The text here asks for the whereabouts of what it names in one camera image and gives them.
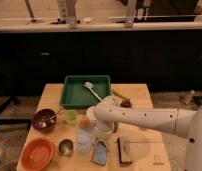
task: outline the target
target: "wooden table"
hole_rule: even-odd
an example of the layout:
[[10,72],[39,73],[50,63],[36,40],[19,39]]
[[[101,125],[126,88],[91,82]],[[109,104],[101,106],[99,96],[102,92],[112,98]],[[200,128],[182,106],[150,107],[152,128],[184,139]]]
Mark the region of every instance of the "wooden table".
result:
[[[112,87],[118,89],[122,94],[131,98],[133,107],[152,108],[152,102],[148,88],[145,84],[112,84]],[[58,111],[60,108],[59,100],[63,84],[47,84],[44,88],[37,110],[50,108]],[[86,110],[77,110],[78,120],[83,117]],[[53,160],[44,169],[45,171],[170,171],[168,156],[163,144],[161,133],[158,131],[144,129],[133,125],[119,123],[119,129],[113,134],[109,141],[109,152],[106,166],[98,166],[90,162],[92,150],[89,154],[78,154],[76,126],[64,124],[61,116],[58,116],[58,123],[55,129],[49,134],[42,134],[32,127],[26,139],[26,144],[31,140],[39,137],[49,139],[58,147],[58,144],[64,138],[69,138],[74,142],[74,154],[72,157],[59,156],[55,153]],[[130,139],[130,149],[133,163],[128,167],[119,166],[117,137],[128,135]],[[18,171],[24,171],[19,160],[17,165]]]

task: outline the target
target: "yellow object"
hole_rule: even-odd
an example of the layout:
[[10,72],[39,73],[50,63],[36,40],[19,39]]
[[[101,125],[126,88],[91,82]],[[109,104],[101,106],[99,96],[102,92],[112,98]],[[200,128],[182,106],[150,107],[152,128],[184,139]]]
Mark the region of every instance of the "yellow object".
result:
[[127,100],[127,99],[129,99],[128,97],[126,97],[126,96],[124,96],[124,95],[122,95],[116,88],[112,88],[112,92],[114,93],[114,95],[116,95],[116,96],[118,96],[118,97],[120,97],[120,98],[122,98],[122,99],[124,99],[124,100]]

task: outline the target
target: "spoon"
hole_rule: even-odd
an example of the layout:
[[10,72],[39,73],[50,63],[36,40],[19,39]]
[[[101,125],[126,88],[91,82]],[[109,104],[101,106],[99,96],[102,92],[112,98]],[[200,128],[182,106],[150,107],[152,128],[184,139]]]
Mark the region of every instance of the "spoon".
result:
[[45,128],[47,125],[49,125],[49,123],[54,123],[55,121],[53,120],[62,110],[65,110],[65,108],[62,106],[59,111],[53,115],[52,117],[50,117],[49,119],[47,119],[46,121],[42,121],[40,122],[41,128]]
[[102,99],[97,95],[97,93],[94,92],[94,90],[92,89],[93,88],[93,84],[91,82],[85,82],[83,84],[84,87],[88,88],[92,94],[99,100],[99,101],[102,101]]

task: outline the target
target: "dark wall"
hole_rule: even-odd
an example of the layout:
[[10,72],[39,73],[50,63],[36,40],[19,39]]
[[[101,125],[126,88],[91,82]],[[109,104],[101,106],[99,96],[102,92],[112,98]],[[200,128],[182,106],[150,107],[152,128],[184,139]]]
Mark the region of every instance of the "dark wall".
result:
[[152,91],[202,89],[202,30],[0,34],[0,57],[18,94],[73,74],[107,74]]

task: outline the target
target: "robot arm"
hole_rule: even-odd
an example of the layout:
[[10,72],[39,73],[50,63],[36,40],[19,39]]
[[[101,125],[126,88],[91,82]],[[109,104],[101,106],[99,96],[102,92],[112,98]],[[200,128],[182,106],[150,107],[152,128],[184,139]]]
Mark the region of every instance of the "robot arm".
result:
[[202,110],[121,108],[108,96],[94,108],[94,115],[100,127],[117,121],[187,137],[184,171],[202,171]]
[[123,122],[188,137],[189,125],[195,111],[178,109],[121,108],[112,96],[99,103],[94,114],[105,122]]

